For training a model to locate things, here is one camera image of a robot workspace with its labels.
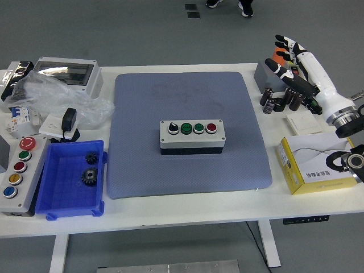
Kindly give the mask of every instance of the black power adapter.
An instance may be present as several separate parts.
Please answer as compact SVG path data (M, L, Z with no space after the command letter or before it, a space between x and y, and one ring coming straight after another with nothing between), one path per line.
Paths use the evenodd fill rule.
M73 125L75 124L77 117L77 111L74 108L68 108L66 113L62 118L62 131L70 132L72 130Z

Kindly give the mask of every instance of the white table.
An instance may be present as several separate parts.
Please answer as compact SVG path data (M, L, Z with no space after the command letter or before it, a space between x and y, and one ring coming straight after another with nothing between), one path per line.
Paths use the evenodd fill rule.
M136 197L118 200L111 200L104 189L105 214L102 217L68 217L48 222L44 215L8 217L0 213L0 238L57 235L51 272L62 272L68 234L258 221L264 249L268 255L268 265L275 267L280 266L280 262L269 219L364 212L363 183L352 188L334 191L298 196L290 194L275 155L275 148L283 137L292 135L292 131L284 119L291 112L285 110L281 113L263 114L259 104L261 94L253 78L256 67L257 64L103 67L104 85L100 96L112 101L115 78L124 73L202 71L235 71L241 73L252 100L268 153L273 178L270 187L257 191ZM0 120L3 121L2 117L5 116L5 113L0 113ZM320 116L316 118L324 131L334 131L334 128L327 126ZM79 141L102 139L105 142L105 151L107 151L109 132L110 120L98 130L81 131ZM17 140L12 139L7 134L4 126L0 126L0 134L10 144L18 144Z

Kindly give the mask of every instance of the push button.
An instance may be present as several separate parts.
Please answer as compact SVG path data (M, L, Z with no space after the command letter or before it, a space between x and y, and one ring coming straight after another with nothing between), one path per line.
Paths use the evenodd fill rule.
M18 194L18 189L16 187L9 186L4 189L3 194L6 198L11 199Z
M181 133L184 135L189 135L192 132L192 125L188 122L183 123L181 126Z
M25 172L27 169L27 164L25 162L17 162L14 165L14 171L17 173Z
M19 185L22 181L23 177L18 173L14 173L9 177L9 183L13 186Z
M35 144L36 144L35 138L28 136L27 138L23 138L21 140L19 146L23 150L30 151L31 149L34 149Z
M180 131L180 129L178 128L178 125L177 124L174 124L173 122L171 122L171 124L169 124L169 126L168 126L168 132L171 135L176 135L176 134L178 134L179 131Z
M207 133L214 134L214 133L216 133L216 130L217 130L217 128L216 128L215 124L213 124L213 123L207 124L207 126L206 126L206 132Z
M31 159L32 154L29 151L21 151L18 155L18 158L21 161L28 161L29 159Z
M196 133L196 134L202 134L205 130L205 126L200 124L200 123L196 123L194 126L193 126L193 131Z

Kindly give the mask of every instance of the plastic bag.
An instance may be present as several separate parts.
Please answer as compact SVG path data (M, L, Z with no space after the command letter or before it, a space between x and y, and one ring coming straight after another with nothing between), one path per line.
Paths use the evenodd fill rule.
M108 100L92 99L53 77L34 71L14 86L12 95L4 103L7 107L31 106L41 115L52 114L60 118L67 108L74 108L80 129L101 125L115 110L114 104Z

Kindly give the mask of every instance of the person's feet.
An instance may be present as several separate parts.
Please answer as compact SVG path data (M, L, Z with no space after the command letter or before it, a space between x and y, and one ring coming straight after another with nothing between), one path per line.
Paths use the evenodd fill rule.
M253 9L251 8L251 4L242 4L239 1L239 8L243 11L242 14L244 17L252 17Z
M213 9L214 7L217 7L217 4L219 4L222 1L224 1L224 0L207 0L206 7Z

